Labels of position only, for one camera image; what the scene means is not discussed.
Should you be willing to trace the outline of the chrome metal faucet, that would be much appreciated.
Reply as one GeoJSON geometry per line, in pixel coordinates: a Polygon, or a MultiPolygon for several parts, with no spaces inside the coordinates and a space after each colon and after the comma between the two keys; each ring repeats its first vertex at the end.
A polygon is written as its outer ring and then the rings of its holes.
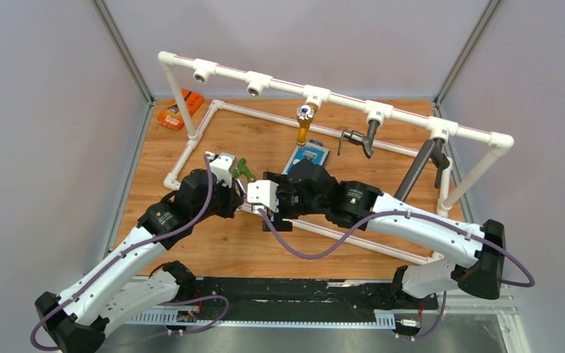
{"type": "Polygon", "coordinates": [[[237,178],[235,179],[234,183],[241,198],[245,199],[247,197],[247,190],[243,180],[241,178],[237,178]]]}

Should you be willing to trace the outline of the blue razor box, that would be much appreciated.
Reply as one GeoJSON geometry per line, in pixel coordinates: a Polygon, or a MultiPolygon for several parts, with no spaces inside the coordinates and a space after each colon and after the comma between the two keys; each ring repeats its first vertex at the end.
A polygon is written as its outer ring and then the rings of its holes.
{"type": "Polygon", "coordinates": [[[302,149],[299,147],[294,149],[282,172],[287,174],[300,160],[309,160],[315,165],[325,165],[329,156],[330,150],[321,141],[311,139],[302,149]]]}

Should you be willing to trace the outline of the dark grey long faucet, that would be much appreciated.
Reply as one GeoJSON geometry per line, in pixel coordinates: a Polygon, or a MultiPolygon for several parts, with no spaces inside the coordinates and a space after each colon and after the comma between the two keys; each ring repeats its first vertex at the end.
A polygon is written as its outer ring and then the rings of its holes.
{"type": "Polygon", "coordinates": [[[421,173],[429,161],[436,167],[434,187],[439,189],[443,181],[443,173],[451,166],[448,156],[444,153],[445,140],[433,138],[426,140],[417,152],[408,172],[397,188],[394,198],[405,201],[413,190],[421,173]]]}

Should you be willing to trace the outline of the green plastic faucet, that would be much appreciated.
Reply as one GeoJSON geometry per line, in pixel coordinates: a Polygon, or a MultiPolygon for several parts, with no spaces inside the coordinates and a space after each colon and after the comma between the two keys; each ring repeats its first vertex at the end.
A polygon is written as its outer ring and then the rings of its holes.
{"type": "Polygon", "coordinates": [[[245,176],[248,182],[254,182],[256,180],[254,174],[246,164],[246,159],[243,157],[237,162],[236,167],[232,171],[232,177],[234,179],[237,179],[239,176],[245,176]]]}

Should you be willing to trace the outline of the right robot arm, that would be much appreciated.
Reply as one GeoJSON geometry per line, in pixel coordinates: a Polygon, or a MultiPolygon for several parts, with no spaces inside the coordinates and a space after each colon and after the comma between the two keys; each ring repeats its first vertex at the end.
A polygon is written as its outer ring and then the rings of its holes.
{"type": "Polygon", "coordinates": [[[344,240],[356,229],[394,235],[432,249],[440,260],[404,265],[390,288],[398,307],[410,307],[433,293],[460,289],[471,296],[500,296],[505,256],[505,227],[498,221],[460,222],[406,204],[375,186],[338,181],[322,165],[296,163],[287,174],[263,173],[249,183],[247,200],[264,217],[263,228],[275,236],[292,230],[291,220],[324,215],[343,228],[344,240]]]}

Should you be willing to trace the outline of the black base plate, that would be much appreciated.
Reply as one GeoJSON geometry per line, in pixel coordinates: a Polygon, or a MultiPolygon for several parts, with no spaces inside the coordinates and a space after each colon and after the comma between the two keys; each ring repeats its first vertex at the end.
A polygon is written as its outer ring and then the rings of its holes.
{"type": "Polygon", "coordinates": [[[180,301],[205,297],[202,319],[254,322],[370,322],[377,310],[436,310],[437,296],[395,293],[389,281],[202,277],[179,290],[180,301]]]}

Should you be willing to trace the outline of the dark grey short faucet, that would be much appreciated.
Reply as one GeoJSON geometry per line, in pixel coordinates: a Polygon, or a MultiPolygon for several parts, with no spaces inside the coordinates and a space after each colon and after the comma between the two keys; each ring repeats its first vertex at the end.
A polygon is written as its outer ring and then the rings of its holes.
{"type": "Polygon", "coordinates": [[[348,141],[353,145],[361,146],[363,153],[367,159],[370,159],[374,154],[372,149],[377,129],[380,127],[380,122],[376,119],[370,119],[368,122],[368,129],[366,134],[357,130],[345,129],[339,138],[337,155],[340,155],[343,148],[343,142],[348,141]]]}

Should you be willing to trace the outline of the aluminium frame rail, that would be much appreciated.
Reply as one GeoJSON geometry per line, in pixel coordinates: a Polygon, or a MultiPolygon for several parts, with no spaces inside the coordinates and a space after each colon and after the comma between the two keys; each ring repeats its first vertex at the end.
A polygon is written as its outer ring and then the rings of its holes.
{"type": "Polygon", "coordinates": [[[516,315],[507,289],[495,302],[460,291],[406,298],[386,281],[195,277],[157,272],[103,290],[68,295],[70,304],[46,325],[62,352],[96,352],[124,324],[178,332],[200,327],[379,329],[416,340],[434,330],[431,313],[516,315]]]}

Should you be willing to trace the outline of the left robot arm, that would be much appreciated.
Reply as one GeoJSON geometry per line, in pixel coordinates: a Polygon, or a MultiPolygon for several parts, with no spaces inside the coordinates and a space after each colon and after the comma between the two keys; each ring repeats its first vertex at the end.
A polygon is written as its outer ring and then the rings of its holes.
{"type": "Polygon", "coordinates": [[[35,300],[39,322],[29,340],[43,352],[97,352],[130,319],[159,304],[199,306],[227,297],[196,296],[194,275],[179,262],[166,263],[144,282],[128,282],[211,216],[232,218],[243,199],[229,167],[213,161],[195,169],[148,207],[128,236],[73,285],[35,300]]]}

